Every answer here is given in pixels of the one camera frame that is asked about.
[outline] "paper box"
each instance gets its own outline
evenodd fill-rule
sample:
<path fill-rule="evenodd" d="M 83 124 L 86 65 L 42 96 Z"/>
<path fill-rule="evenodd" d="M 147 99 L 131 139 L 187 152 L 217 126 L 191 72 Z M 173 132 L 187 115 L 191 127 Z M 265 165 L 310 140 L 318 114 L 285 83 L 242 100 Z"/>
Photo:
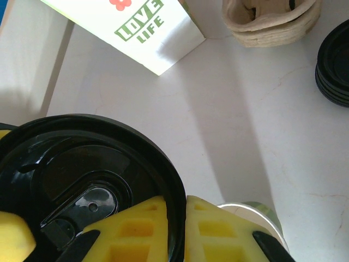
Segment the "paper box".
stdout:
<path fill-rule="evenodd" d="M 204 41 L 178 0 L 42 1 L 157 75 Z"/>

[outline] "red flower logo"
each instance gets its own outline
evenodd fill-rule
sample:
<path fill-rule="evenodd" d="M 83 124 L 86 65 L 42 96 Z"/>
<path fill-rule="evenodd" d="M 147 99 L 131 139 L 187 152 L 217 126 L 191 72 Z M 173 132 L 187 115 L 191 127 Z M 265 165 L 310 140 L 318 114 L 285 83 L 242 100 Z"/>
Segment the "red flower logo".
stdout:
<path fill-rule="evenodd" d="M 115 5 L 119 11 L 123 11 L 125 7 L 129 7 L 132 3 L 131 0 L 109 0 L 109 2 Z"/>

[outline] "black plastic lid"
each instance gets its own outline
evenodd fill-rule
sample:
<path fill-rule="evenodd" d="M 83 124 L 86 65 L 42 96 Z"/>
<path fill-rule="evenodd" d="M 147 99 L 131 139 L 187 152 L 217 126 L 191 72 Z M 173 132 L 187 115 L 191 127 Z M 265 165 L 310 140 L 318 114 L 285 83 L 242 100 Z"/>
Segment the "black plastic lid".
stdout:
<path fill-rule="evenodd" d="M 81 230 L 163 195 L 169 261 L 183 261 L 185 191 L 165 154 L 136 130 L 86 115 L 42 118 L 0 140 L 0 210 L 26 220 L 37 247 L 26 261 L 55 261 Z"/>
<path fill-rule="evenodd" d="M 317 56 L 316 83 L 329 100 L 349 107 L 349 20 L 323 41 Z"/>

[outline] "white wall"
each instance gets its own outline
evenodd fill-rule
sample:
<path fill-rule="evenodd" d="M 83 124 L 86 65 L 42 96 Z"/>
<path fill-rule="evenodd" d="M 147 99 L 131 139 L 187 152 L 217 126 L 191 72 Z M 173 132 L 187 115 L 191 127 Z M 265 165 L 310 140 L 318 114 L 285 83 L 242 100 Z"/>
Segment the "white wall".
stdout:
<path fill-rule="evenodd" d="M 40 0 L 9 1 L 0 28 L 0 122 L 46 116 L 72 27 Z"/>

